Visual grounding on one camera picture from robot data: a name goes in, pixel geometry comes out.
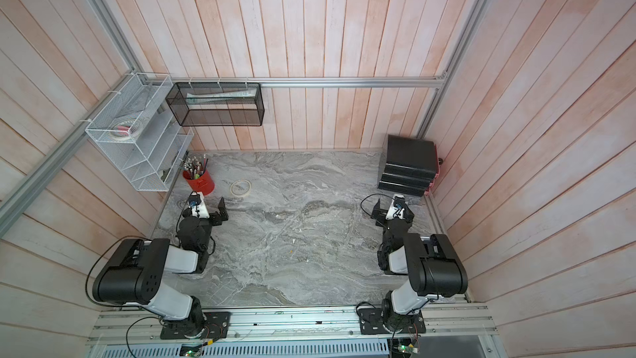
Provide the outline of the black drawer cabinet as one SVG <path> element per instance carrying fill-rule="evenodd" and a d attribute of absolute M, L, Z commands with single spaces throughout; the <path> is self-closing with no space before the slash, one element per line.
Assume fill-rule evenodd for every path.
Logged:
<path fill-rule="evenodd" d="M 380 157 L 378 189 L 427 196 L 436 169 L 434 142 L 388 135 Z"/>

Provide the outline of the pink drawer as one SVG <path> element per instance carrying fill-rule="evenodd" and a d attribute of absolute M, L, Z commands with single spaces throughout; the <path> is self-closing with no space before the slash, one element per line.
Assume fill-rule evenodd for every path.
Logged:
<path fill-rule="evenodd" d="M 444 162 L 444 160 L 439 157 L 438 149 L 437 149 L 437 145 L 436 144 L 434 144 L 434 149 L 435 149 L 436 160 L 437 160 L 437 169 L 436 169 L 436 173 L 433 176 L 433 179 L 432 179 L 432 181 L 431 181 L 431 183 L 429 185 L 429 189 L 428 189 L 429 193 L 433 192 L 433 189 L 435 187 L 436 181 L 437 181 L 437 179 L 438 179 L 438 177 L 440 175 L 440 172 L 441 172 L 441 166 L 442 166 L 442 164 Z"/>

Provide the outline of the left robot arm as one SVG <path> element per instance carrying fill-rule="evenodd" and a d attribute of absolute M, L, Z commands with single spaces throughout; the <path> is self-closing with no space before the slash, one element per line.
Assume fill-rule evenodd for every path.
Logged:
<path fill-rule="evenodd" d="M 162 339 L 196 339 L 211 331 L 200 299 L 181 293 L 163 280 L 165 273 L 203 273 L 215 253 L 212 229 L 229 219 L 225 199 L 209 211 L 200 193 L 193 192 L 177 224 L 177 240 L 124 238 L 94 280 L 87 295 L 97 303 L 139 307 L 159 317 Z"/>

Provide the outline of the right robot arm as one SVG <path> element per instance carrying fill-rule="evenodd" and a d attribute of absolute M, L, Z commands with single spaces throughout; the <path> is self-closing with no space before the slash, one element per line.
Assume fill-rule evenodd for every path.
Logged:
<path fill-rule="evenodd" d="M 379 308 L 364 309 L 361 324 L 381 325 L 388 332 L 422 329 L 419 318 L 426 305 L 466 292 L 465 267 L 447 235 L 421 236 L 410 231 L 414 213 L 404 196 L 394 195 L 387 209 L 377 201 L 369 217 L 383 229 L 379 268 L 406 280 L 386 294 Z"/>

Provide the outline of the tape roll on table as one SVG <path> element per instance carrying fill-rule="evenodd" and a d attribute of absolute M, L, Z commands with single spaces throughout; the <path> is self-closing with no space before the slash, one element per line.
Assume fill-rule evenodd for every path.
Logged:
<path fill-rule="evenodd" d="M 237 180 L 230 185 L 230 194 L 236 198 L 247 197 L 253 188 L 249 180 Z"/>

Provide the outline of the red pen cup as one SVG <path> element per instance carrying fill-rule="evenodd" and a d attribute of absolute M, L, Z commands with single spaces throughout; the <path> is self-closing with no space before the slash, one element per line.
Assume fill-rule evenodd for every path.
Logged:
<path fill-rule="evenodd" d="M 201 192 L 204 196 L 208 196 L 215 190 L 215 183 L 207 169 L 202 173 L 194 174 L 184 170 L 182 176 L 193 192 Z"/>

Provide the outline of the pens in cup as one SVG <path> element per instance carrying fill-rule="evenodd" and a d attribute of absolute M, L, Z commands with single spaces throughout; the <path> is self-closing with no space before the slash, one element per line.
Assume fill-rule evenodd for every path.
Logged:
<path fill-rule="evenodd" d="M 196 180 L 205 174 L 208 157 L 206 154 L 189 156 L 183 162 L 184 177 L 186 180 Z"/>

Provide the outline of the black mesh basket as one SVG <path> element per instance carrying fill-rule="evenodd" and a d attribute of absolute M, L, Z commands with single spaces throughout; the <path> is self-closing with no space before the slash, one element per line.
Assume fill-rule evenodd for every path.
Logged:
<path fill-rule="evenodd" d="M 260 127 L 265 115 L 257 83 L 177 82 L 166 101 L 185 127 Z"/>

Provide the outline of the tape roll in shelf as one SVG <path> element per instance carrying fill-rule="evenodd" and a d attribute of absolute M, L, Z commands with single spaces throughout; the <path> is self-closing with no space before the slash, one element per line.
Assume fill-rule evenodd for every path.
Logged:
<path fill-rule="evenodd" d="M 111 141 L 125 142 L 136 139 L 141 134 L 141 126 L 135 119 L 125 119 L 118 122 L 109 132 L 107 136 Z"/>

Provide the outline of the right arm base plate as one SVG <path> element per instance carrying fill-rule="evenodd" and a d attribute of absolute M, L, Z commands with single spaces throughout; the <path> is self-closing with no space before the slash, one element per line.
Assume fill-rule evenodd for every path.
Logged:
<path fill-rule="evenodd" d="M 424 334 L 427 329 L 420 313 L 401 315 L 371 306 L 356 308 L 363 335 Z"/>

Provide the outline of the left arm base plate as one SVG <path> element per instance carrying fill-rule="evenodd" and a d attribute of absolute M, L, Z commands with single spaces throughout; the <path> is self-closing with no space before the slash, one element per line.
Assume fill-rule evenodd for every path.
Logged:
<path fill-rule="evenodd" d="M 184 320 L 165 321 L 160 334 L 161 340 L 208 340 L 223 339 L 228 335 L 230 312 L 195 313 Z"/>

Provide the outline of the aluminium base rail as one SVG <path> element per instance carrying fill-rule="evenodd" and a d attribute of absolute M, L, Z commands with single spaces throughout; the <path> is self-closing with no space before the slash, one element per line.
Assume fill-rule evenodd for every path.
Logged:
<path fill-rule="evenodd" d="M 225 341 L 300 341 L 327 339 L 362 339 L 389 336 L 490 336 L 498 333 L 490 310 L 479 303 L 429 304 L 422 310 L 416 325 L 410 330 L 386 331 L 376 326 L 372 334 L 360 329 L 359 315 L 363 309 L 353 306 L 221 308 L 209 313 L 220 319 L 218 325 L 203 330 L 203 336 L 215 336 L 225 330 Z M 141 311 L 104 312 L 88 336 L 89 346 L 123 345 L 129 343 L 162 343 L 162 326 L 155 318 L 146 318 Z"/>

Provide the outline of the aluminium frame crossbar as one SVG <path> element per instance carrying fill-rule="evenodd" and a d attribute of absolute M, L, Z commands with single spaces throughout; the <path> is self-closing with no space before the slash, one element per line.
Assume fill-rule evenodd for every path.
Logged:
<path fill-rule="evenodd" d="M 180 78 L 168 76 L 173 83 L 208 83 L 221 86 L 258 84 L 262 88 L 440 88 L 444 77 L 216 77 Z"/>

